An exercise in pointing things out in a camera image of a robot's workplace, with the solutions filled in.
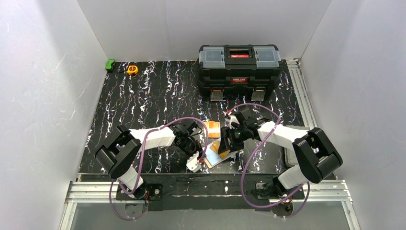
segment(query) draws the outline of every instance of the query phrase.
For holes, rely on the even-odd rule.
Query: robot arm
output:
[[[250,138],[263,140],[274,127],[274,122],[257,119],[249,109],[241,109],[235,116],[230,116],[230,127],[222,128],[224,141],[220,143],[219,153],[242,149],[243,141]],[[317,184],[342,165],[342,158],[319,128],[306,131],[277,125],[266,142],[293,150],[299,163],[279,174],[265,188],[273,195],[281,196],[288,189],[308,181]]]
[[[194,173],[201,169],[198,157],[202,153],[200,143],[192,137],[198,129],[193,122],[188,128],[182,124],[173,124],[148,135],[145,149],[175,145],[190,158],[187,167]],[[107,171],[112,179],[119,179],[129,189],[133,190],[137,172],[131,167],[132,162],[141,151],[142,141],[151,129],[128,129],[125,126],[116,127],[101,143],[95,153],[95,158]],[[142,185],[140,178],[136,188]]]

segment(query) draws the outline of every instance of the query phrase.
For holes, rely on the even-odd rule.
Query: green toy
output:
[[[113,59],[110,59],[110,60],[107,62],[106,70],[107,70],[107,71],[112,71],[112,70],[113,70],[113,67],[114,67],[114,63],[115,63],[115,61],[114,61]]]

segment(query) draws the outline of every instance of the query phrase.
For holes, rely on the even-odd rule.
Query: black marble-patterned surface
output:
[[[123,72],[130,64],[138,66],[138,74],[129,76]],[[79,173],[106,173],[95,160],[94,149],[117,125],[153,128],[185,116],[228,125],[224,118],[226,112],[246,102],[245,97],[231,95],[222,102],[203,99],[196,88],[197,67],[194,61],[116,63],[114,72],[106,75]],[[304,125],[286,64],[278,88],[268,101],[260,104],[279,114],[284,125]],[[252,109],[259,116],[272,118],[264,109]],[[246,141],[246,148],[235,157],[212,169],[204,167],[201,173],[241,173],[257,144],[257,141]],[[283,148],[266,143],[247,166],[248,172],[278,174],[285,169],[283,155]],[[138,158],[139,155],[134,162],[136,168]],[[186,154],[176,147],[150,149],[145,154],[143,172],[189,173],[186,160]]]

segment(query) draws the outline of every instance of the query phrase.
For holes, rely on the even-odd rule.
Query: white plastic part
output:
[[[299,130],[306,130],[306,131],[310,130],[308,127],[304,127],[304,126],[287,125],[286,127],[293,128],[293,129],[299,129]],[[293,150],[285,149],[285,163],[288,168],[292,168],[293,166],[299,164],[297,162],[296,153]]]
[[[195,153],[186,162],[186,167],[194,173],[202,168],[201,164],[199,164],[199,161],[197,160],[198,156],[199,153]]]
[[[267,136],[267,134],[273,129],[274,126],[275,123],[273,121],[269,121],[261,125],[261,127],[258,129],[259,137],[261,138],[261,140],[263,140]],[[306,134],[306,130],[299,130],[288,128],[283,125],[278,125],[276,126],[275,131],[266,141],[294,151],[292,145],[294,140],[297,138],[301,138]]]
[[[281,182],[285,189],[291,189],[309,181],[303,175],[299,165],[295,165],[294,167],[284,171],[281,175],[278,176],[278,180]]]
[[[140,140],[142,144],[145,134],[151,129],[156,128],[130,129],[130,133],[134,138]],[[169,127],[165,127],[159,131],[152,132],[148,135],[145,149],[148,150],[157,147],[171,146],[174,140],[175,135],[173,134],[173,131]]]
[[[235,123],[237,123],[237,124],[240,124],[240,123],[238,122],[236,116],[231,115],[231,116],[230,116],[230,124],[228,124],[228,127],[232,128],[231,123],[233,123],[233,122],[235,122]]]
[[[130,167],[122,176],[118,179],[123,182],[130,190],[134,189],[135,181],[137,180],[138,173],[135,171],[135,168]],[[138,181],[138,186],[141,186],[144,180],[140,177]]]

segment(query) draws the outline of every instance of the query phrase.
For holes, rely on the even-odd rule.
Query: yellow tape measure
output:
[[[137,74],[138,73],[138,67],[137,66],[129,66],[127,69],[128,74]]]

